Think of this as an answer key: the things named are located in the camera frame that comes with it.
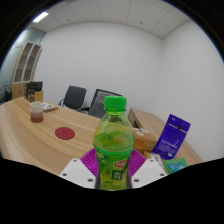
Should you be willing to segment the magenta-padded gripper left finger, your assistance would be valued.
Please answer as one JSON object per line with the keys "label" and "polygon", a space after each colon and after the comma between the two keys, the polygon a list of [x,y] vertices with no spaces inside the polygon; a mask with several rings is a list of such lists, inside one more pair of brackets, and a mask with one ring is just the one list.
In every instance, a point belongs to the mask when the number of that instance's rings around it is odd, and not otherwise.
{"label": "magenta-padded gripper left finger", "polygon": [[96,150],[91,149],[80,159],[73,158],[60,173],[60,177],[78,186],[95,189],[99,168]]}

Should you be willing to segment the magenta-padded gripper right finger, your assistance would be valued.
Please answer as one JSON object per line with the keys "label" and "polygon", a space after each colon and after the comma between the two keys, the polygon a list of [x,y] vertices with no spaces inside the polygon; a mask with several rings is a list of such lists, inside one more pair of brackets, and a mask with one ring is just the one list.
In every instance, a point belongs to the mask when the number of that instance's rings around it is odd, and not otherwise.
{"label": "magenta-padded gripper right finger", "polygon": [[146,186],[166,176],[166,172],[154,159],[146,159],[140,152],[133,150],[128,163],[127,188]]}

